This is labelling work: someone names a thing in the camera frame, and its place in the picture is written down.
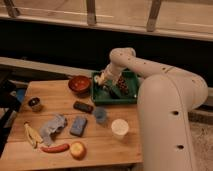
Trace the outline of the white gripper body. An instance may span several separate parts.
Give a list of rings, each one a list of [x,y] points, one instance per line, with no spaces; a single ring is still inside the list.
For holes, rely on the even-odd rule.
[[[104,78],[111,80],[113,84],[116,84],[121,75],[121,68],[115,64],[108,64],[104,70]]]

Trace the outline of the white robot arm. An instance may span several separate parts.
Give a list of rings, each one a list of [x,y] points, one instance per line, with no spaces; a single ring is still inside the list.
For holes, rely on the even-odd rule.
[[[143,78],[137,95],[144,171],[198,171],[188,112],[208,97],[206,81],[174,66],[138,58],[115,48],[98,80],[116,82],[124,69]]]

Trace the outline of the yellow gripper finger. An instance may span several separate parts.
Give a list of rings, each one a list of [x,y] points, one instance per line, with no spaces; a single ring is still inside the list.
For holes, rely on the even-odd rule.
[[[103,85],[105,81],[106,81],[106,78],[103,75],[98,77],[98,85]]]

